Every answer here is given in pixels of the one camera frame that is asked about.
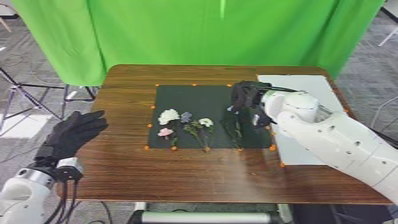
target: wooden table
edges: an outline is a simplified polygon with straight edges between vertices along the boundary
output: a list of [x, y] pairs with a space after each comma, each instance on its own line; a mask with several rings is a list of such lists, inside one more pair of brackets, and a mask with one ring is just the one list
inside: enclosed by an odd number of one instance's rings
[[[312, 74], [314, 67], [117, 65], [94, 103], [110, 127], [83, 146], [78, 199], [101, 201], [389, 204], [327, 166], [280, 167], [277, 151], [144, 149], [156, 84], [227, 85], [257, 74]], [[341, 94], [332, 84], [341, 103]]]

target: wall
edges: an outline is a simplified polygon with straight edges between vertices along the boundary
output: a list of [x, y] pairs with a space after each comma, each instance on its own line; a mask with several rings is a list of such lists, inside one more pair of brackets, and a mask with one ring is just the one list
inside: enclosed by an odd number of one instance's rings
[[[14, 7], [10, 0], [1, 0], [1, 3], [5, 3], [7, 5]], [[14, 15], [12, 10], [5, 6], [0, 5], [0, 16], [12, 16], [12, 15]]]
[[389, 12], [398, 17], [398, 0], [389, 0], [384, 4], [384, 8], [389, 10]]

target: cable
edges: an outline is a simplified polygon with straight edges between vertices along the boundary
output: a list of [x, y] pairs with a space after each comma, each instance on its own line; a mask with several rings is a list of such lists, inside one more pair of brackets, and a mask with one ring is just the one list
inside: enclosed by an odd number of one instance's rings
[[376, 108], [376, 114], [375, 114], [375, 117], [373, 117], [373, 120], [371, 120], [371, 125], [369, 127], [375, 128], [375, 123], [376, 123], [376, 118], [378, 118], [378, 115], [380, 115], [380, 111], [382, 111], [382, 108], [389, 105], [389, 103], [398, 99], [398, 96], [389, 99], [384, 104], [380, 105], [380, 107]]
[[58, 200], [58, 205], [57, 205], [57, 208], [55, 208], [55, 211], [53, 211], [53, 214], [49, 215], [48, 219], [46, 219], [46, 222], [44, 224], [49, 224], [51, 221], [53, 221], [53, 218], [57, 217], [58, 215], [58, 211], [60, 211], [60, 208], [64, 206], [64, 203], [65, 203], [65, 197], [67, 197], [67, 183], [62, 182], [62, 198]]
[[398, 121], [398, 117], [396, 117], [396, 119], [389, 122], [389, 124], [387, 124], [385, 127], [382, 128], [380, 132], [389, 128], [389, 126], [394, 124], [396, 121]]
[[106, 224], [101, 220], [90, 221], [87, 224]]
[[112, 216], [110, 216], [110, 210], [108, 210], [108, 205], [106, 205], [106, 203], [103, 201], [101, 201], [101, 204], [103, 204], [103, 208], [105, 208], [105, 211], [106, 211], [106, 214], [108, 214], [108, 223], [113, 224]]
[[7, 159], [3, 159], [3, 160], [0, 161], [0, 164], [1, 164], [1, 163], [7, 163], [7, 162], [9, 162], [16, 157], [19, 157], [21, 155], [28, 154], [37, 148], [39, 148], [39, 147], [32, 148], [26, 152], [16, 154], [16, 155], [10, 156]]
[[76, 204], [76, 195], [78, 195], [78, 180], [74, 180], [74, 183], [73, 183], [73, 198], [71, 198], [69, 210], [67, 210], [65, 216], [60, 220], [60, 223], [64, 223], [64, 221], [65, 221], [65, 224], [69, 223], [71, 213], [80, 204], [80, 203]]
[[62, 191], [62, 210], [60, 210], [60, 215], [58, 215], [58, 220], [57, 220], [57, 224], [60, 223], [62, 217], [64, 217], [64, 212], [65, 212], [65, 200], [67, 200], [67, 181], [62, 182], [65, 187], [64, 187], [64, 191]]

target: pink flower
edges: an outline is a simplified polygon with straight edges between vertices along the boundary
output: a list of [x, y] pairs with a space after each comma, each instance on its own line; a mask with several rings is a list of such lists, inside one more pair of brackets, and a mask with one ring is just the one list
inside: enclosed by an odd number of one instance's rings
[[169, 128], [163, 128], [158, 132], [158, 136], [165, 137], [169, 139], [169, 135], [174, 133], [174, 131]]

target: white flower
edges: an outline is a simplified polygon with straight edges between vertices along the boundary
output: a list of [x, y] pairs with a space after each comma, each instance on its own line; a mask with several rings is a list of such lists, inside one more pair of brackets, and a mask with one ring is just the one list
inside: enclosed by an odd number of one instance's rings
[[177, 119], [179, 119], [179, 115], [177, 115], [176, 110], [174, 109], [165, 110], [163, 113], [160, 114], [160, 118], [158, 118], [160, 125], [167, 125], [167, 123]]
[[208, 118], [202, 118], [199, 124], [209, 128], [209, 126], [213, 126], [213, 121]]

